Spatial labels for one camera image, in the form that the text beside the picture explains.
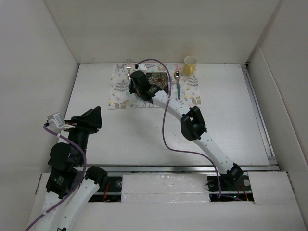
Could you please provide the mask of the aluminium front rail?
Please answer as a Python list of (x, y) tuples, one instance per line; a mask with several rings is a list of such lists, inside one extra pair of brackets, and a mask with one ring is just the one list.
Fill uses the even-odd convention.
[[(124, 165), (96, 165), (108, 172), (214, 172), (213, 166), (124, 166)], [(240, 166), (242, 171), (280, 171), (278, 165)]]

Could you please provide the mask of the fork with teal handle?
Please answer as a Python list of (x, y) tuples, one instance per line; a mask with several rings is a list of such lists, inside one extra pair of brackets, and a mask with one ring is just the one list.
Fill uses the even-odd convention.
[(130, 77), (130, 73), (131, 73), (131, 60), (130, 59), (127, 59), (126, 69), (128, 72), (128, 77)]

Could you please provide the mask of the spoon with teal handle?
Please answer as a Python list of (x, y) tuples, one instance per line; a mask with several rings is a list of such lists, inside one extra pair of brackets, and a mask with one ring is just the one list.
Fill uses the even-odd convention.
[(174, 79), (176, 81), (176, 86), (177, 86), (177, 95), (178, 95), (178, 100), (181, 99), (181, 95), (180, 95), (180, 83), (179, 83), (179, 80), (180, 80), (180, 72), (179, 71), (175, 71), (174, 73)]

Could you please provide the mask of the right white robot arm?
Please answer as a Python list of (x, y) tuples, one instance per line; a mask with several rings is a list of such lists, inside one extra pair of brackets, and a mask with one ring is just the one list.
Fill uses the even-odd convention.
[(200, 108), (188, 107), (171, 99), (171, 82), (161, 87), (152, 80), (155, 76), (154, 73), (145, 73), (141, 70), (132, 72), (129, 84), (130, 94), (135, 94), (146, 102), (163, 108), (164, 115), (170, 113), (179, 120), (183, 137), (200, 147), (204, 152), (202, 156), (207, 157), (217, 168), (220, 174), (218, 183), (229, 190), (237, 187), (244, 172), (212, 140)]

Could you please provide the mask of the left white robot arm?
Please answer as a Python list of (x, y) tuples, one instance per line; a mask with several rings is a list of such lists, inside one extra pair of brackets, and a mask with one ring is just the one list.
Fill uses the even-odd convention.
[(48, 161), (51, 173), (46, 184), (42, 218), (37, 231), (69, 231), (89, 199), (107, 186), (107, 171), (86, 168), (89, 135), (102, 127), (101, 108), (64, 120), (61, 113), (48, 116), (44, 129), (64, 140), (55, 144)]

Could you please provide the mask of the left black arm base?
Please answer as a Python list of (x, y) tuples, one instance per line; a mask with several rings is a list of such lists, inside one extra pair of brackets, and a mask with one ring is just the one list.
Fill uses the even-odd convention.
[(85, 174), (97, 183), (100, 188), (89, 199), (89, 202), (121, 202), (122, 176), (108, 176), (108, 172), (100, 167), (91, 166)]

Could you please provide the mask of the yellow mug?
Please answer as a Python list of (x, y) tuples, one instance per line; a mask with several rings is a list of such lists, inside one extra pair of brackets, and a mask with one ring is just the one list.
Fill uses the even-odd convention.
[(185, 57), (183, 73), (187, 76), (193, 75), (196, 69), (196, 66), (197, 66), (197, 58), (195, 58), (194, 56)]

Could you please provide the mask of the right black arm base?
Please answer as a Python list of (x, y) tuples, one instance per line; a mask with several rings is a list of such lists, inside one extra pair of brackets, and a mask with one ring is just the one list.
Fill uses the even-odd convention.
[(239, 181), (234, 186), (227, 186), (220, 180), (220, 189), (218, 186), (217, 175), (207, 175), (205, 183), (205, 190), (209, 193), (210, 202), (253, 202), (253, 192), (250, 179), (247, 172), (240, 177)]

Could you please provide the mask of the black floral square plate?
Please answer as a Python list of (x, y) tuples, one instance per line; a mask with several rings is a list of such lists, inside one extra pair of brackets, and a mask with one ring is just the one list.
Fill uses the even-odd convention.
[(169, 94), (169, 78), (165, 72), (147, 72), (146, 77), (150, 85), (160, 87), (166, 94)]

